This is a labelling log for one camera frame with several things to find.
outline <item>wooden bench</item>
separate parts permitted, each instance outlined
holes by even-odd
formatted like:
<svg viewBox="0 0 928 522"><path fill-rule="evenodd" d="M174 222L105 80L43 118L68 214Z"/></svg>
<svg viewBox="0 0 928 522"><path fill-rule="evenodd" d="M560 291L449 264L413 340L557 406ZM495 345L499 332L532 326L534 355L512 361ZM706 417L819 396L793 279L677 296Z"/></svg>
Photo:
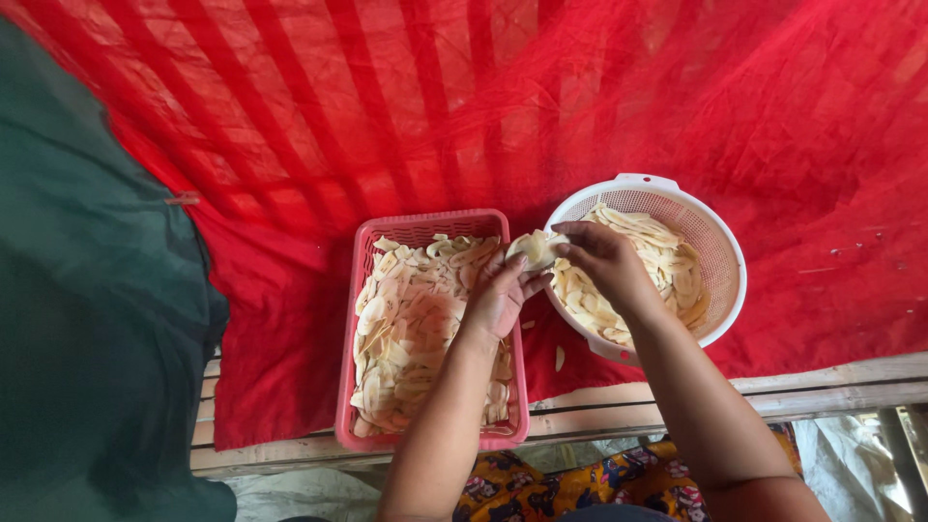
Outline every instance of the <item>wooden bench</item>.
<svg viewBox="0 0 928 522"><path fill-rule="evenodd" d="M213 398L220 359L207 365L190 452L194 475L225 477L327 466L353 469L390 461L390 453L342 448L331 429L306 437L217 452ZM732 383L770 422L874 411L928 402L928 352L871 359L815 372L734 379ZM530 405L532 424L523 445L637 437L664 432L646 383L584 388Z"/></svg>

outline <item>green fabric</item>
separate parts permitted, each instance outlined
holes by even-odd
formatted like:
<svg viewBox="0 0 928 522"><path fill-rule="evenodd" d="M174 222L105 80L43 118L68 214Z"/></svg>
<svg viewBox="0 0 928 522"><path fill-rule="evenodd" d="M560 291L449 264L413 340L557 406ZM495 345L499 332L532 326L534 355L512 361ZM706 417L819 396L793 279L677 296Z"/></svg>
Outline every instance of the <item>green fabric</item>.
<svg viewBox="0 0 928 522"><path fill-rule="evenodd" d="M188 466L226 301L105 121L0 19L0 520L233 520Z"/></svg>

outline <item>floral cloth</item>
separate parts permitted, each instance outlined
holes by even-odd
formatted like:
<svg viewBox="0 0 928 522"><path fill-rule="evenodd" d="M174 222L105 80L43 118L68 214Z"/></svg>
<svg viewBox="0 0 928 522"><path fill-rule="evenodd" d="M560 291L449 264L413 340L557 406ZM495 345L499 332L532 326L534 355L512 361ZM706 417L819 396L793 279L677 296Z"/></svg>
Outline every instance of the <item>floral cloth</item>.
<svg viewBox="0 0 928 522"><path fill-rule="evenodd" d="M770 429L801 474L793 427L773 424ZM682 522L711 520L690 469L665 437L586 467L547 475L510 451L478 455L454 522L546 521L606 502L640 505Z"/></svg>

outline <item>red mesh net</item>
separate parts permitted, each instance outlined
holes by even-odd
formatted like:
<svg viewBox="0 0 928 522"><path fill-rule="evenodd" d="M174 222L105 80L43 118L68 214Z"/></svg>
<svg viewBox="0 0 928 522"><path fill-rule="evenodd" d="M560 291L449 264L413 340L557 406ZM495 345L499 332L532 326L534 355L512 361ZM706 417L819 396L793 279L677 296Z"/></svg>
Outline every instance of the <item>red mesh net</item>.
<svg viewBox="0 0 928 522"><path fill-rule="evenodd" d="M617 172L741 242L728 376L926 348L928 5L836 0L7 0L174 191L231 317L215 443L331 426L352 233L493 207L513 234ZM544 298L530 400L640 374ZM568 348L554 373L556 345Z"/></svg>

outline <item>woman's right hand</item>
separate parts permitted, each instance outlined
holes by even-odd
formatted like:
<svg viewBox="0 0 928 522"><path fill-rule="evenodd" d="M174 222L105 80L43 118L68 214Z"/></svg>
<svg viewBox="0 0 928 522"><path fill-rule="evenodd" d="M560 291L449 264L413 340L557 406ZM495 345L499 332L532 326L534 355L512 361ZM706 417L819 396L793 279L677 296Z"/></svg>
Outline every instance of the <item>woman's right hand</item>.
<svg viewBox="0 0 928 522"><path fill-rule="evenodd" d="M668 309L628 238L592 221L568 221L551 229L571 240L557 246L558 254L583 270L619 315L641 320Z"/></svg>

